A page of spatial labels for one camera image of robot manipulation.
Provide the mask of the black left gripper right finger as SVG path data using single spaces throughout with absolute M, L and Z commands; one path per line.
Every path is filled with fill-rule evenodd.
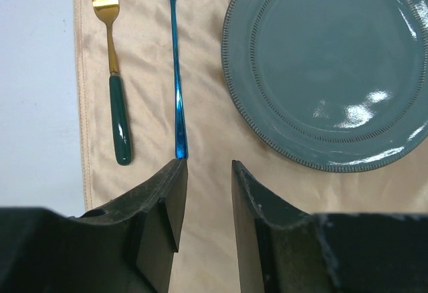
M 231 165 L 242 292 L 426 292 L 427 216 L 314 213 Z

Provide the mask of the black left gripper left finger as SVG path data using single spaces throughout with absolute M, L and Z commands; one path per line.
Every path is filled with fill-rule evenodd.
M 187 198 L 187 162 L 173 159 L 121 196 L 64 217 L 1 209 L 2 292 L 167 292 Z

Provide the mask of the peach satin cloth napkin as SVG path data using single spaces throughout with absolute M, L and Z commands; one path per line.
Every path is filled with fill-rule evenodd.
M 427 144 L 365 173 L 335 174 L 291 161 L 256 136 L 223 77 L 221 30 L 229 0 L 178 0 L 179 55 L 189 150 L 185 220 L 171 292 L 240 290 L 231 162 L 275 194 L 312 212 L 427 212 Z M 86 209 L 152 177 L 175 155 L 169 0 L 120 0 L 113 25 L 133 160 L 114 156 L 106 28 L 92 0 L 74 0 L 80 136 Z

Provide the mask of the teal round plate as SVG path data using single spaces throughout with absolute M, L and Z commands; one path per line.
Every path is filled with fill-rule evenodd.
M 427 0 L 231 0 L 221 63 L 266 144 L 361 172 L 427 138 Z

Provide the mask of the gold fork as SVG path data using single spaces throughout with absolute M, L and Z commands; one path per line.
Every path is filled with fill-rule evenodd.
M 110 112 L 116 162 L 121 166 L 132 162 L 132 141 L 125 93 L 114 47 L 112 27 L 120 12 L 119 0 L 92 0 L 96 17 L 106 26 L 109 67 Z

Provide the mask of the blue fork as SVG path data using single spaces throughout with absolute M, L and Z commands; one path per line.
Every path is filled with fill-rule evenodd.
M 177 0 L 169 0 L 171 10 L 171 35 L 173 47 L 173 68 L 175 83 L 175 156 L 177 159 L 188 159 L 187 131 L 185 125 L 185 110 L 181 86 L 179 63 L 179 41 L 177 30 Z

